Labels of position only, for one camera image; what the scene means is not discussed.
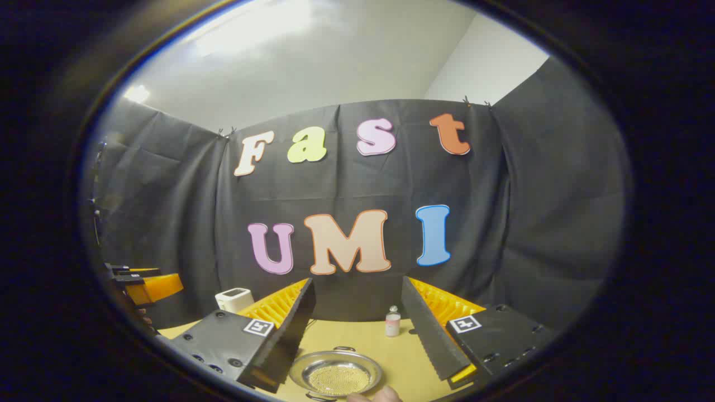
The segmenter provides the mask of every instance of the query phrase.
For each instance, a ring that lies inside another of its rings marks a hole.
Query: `foam letter cutout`
[[[386,154],[395,148],[395,136],[389,132],[393,124],[387,119],[365,120],[357,126],[357,151],[364,155]]]
[[[233,171],[234,176],[245,176],[253,173],[254,166],[251,159],[255,158],[256,162],[263,157],[263,151],[266,144],[273,142],[274,134],[272,131],[264,132],[263,134],[246,137],[241,141],[243,149],[241,149],[241,160],[238,162],[238,167]]]
[[[390,269],[390,261],[385,257],[383,244],[383,223],[388,213],[383,210],[362,211],[355,218],[349,237],[337,226],[331,215],[319,214],[305,218],[313,235],[315,264],[310,272],[316,275],[335,273],[335,266],[330,263],[328,253],[332,253],[335,262],[344,272],[350,271],[355,256],[360,251],[360,262],[355,269],[363,273],[376,273]]]
[[[417,259],[418,265],[437,265],[450,259],[451,254],[445,249],[447,215],[447,205],[427,205],[415,212],[417,219],[422,221],[422,255]]]
[[[253,242],[253,255],[264,271],[284,275],[293,269],[293,249],[290,247],[290,235],[293,233],[293,225],[288,223],[273,225],[273,232],[278,235],[278,243],[280,244],[281,260],[279,263],[268,258],[268,251],[266,250],[268,226],[262,223],[252,223],[248,225],[248,232],[251,234],[251,241]]]
[[[325,130],[320,127],[308,127],[295,133],[293,146],[288,150],[288,160],[292,163],[301,163],[305,160],[317,162],[327,153],[323,147],[325,143]]]
[[[457,135],[458,129],[464,129],[464,123],[455,121],[451,114],[440,114],[430,120],[430,126],[437,127],[440,143],[445,151],[455,155],[464,155],[471,149],[469,144],[461,142]]]

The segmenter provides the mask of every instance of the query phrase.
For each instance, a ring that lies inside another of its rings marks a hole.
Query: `yellow soft gripper pad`
[[[238,312],[238,315],[269,321],[274,323],[276,328],[280,328],[285,316],[290,312],[290,308],[293,306],[293,303],[300,294],[300,290],[303,289],[307,281],[308,279],[305,278],[300,282],[288,285],[276,293],[270,294],[244,308]]]
[[[449,334],[446,327],[449,320],[455,320],[456,318],[462,318],[467,315],[472,315],[486,310],[484,307],[476,305],[469,300],[464,300],[459,296],[453,295],[452,293],[444,291],[440,288],[416,279],[409,279],[415,289],[417,289],[417,292],[420,293],[420,296],[422,296],[422,299],[425,301],[427,306],[430,308],[430,311],[432,311],[432,314],[435,316],[440,326],[442,326],[442,329],[447,333],[447,335],[449,335],[450,338],[452,338],[452,335]],[[477,368],[473,364],[470,364],[459,373],[450,377],[450,380],[453,383],[457,383],[458,381],[474,374],[476,370]]]
[[[134,304],[142,305],[154,303],[157,300],[171,296],[184,289],[184,286],[181,283],[181,279],[179,279],[179,274],[172,273],[144,278],[144,284],[129,285],[125,289]]]

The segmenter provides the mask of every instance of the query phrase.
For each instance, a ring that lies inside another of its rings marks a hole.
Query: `stainless steel bowl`
[[[373,359],[356,353],[355,349],[338,346],[299,357],[288,376],[310,392],[341,397],[368,392],[380,382],[383,370]]]

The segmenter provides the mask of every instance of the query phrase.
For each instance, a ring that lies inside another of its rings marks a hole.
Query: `small bottle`
[[[385,316],[385,335],[400,335],[400,313],[396,305],[390,307],[390,312]]]

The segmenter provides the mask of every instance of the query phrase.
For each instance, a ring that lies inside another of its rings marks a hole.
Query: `screw hole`
[[[490,361],[496,360],[497,357],[499,357],[499,353],[489,353],[488,355],[484,356],[482,360],[484,361],[484,363],[488,363]]]

